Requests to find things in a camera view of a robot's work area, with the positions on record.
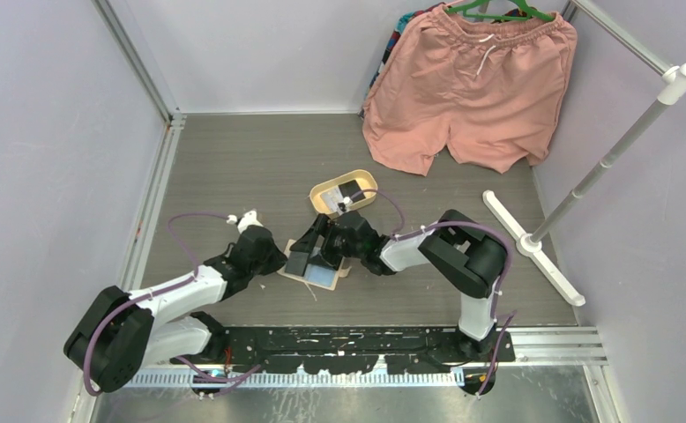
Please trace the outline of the beige oval plastic tray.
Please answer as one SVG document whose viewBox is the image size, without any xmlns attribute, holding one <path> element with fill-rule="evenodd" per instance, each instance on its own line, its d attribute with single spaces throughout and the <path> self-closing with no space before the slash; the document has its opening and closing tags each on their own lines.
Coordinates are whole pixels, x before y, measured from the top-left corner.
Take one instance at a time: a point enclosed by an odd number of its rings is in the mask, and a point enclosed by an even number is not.
<svg viewBox="0 0 686 423">
<path fill-rule="evenodd" d="M 309 200 L 317 213 L 335 218 L 371 204 L 377 189 L 378 184 L 370 172 L 356 169 L 314 186 Z"/>
</svg>

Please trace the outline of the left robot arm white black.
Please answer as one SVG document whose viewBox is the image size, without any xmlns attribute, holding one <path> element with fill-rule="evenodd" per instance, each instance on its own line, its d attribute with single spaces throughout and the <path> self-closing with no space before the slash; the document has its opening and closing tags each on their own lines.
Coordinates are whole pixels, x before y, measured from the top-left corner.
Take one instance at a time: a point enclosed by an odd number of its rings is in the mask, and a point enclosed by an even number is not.
<svg viewBox="0 0 686 423">
<path fill-rule="evenodd" d="M 201 308 L 231 298 L 286 260 L 270 230 L 246 226 L 224 253 L 184 276 L 131 293 L 117 286 L 100 291 L 63 354 L 85 373 L 94 395 L 121 389 L 140 368 L 159 361 L 196 356 L 216 363 L 227 342 L 222 326 Z"/>
</svg>

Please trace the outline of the beige leather card holder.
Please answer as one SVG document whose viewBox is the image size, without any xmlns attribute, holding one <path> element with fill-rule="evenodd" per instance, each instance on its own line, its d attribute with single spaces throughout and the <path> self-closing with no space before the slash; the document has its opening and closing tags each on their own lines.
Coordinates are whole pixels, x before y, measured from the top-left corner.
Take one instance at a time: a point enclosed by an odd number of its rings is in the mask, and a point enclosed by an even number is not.
<svg viewBox="0 0 686 423">
<path fill-rule="evenodd" d="M 341 278 L 346 278 L 351 269 L 351 261 L 347 258 L 344 258 L 336 271 L 321 265 L 309 264 L 304 275 L 298 276 L 286 272 L 286 265 L 284 265 L 280 270 L 277 271 L 277 274 L 284 278 L 303 282 L 309 286 L 316 286 L 328 291 L 334 291 L 339 280 Z"/>
</svg>

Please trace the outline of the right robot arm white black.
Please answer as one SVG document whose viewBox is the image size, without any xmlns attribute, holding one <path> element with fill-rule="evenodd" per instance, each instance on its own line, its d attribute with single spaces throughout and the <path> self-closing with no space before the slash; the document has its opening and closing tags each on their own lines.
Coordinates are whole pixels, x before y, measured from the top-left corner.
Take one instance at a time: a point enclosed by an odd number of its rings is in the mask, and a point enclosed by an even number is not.
<svg viewBox="0 0 686 423">
<path fill-rule="evenodd" d="M 291 243 L 288 276 L 304 277 L 316 266 L 336 271 L 346 259 L 355 259 L 372 274 L 392 276 L 429 264 L 460 295 L 458 329 L 461 355 L 483 360 L 494 345 L 496 296 L 511 265 L 511 257 L 498 234 L 456 210 L 410 234 L 380 234 L 357 211 L 336 219 L 324 214 Z"/>
</svg>

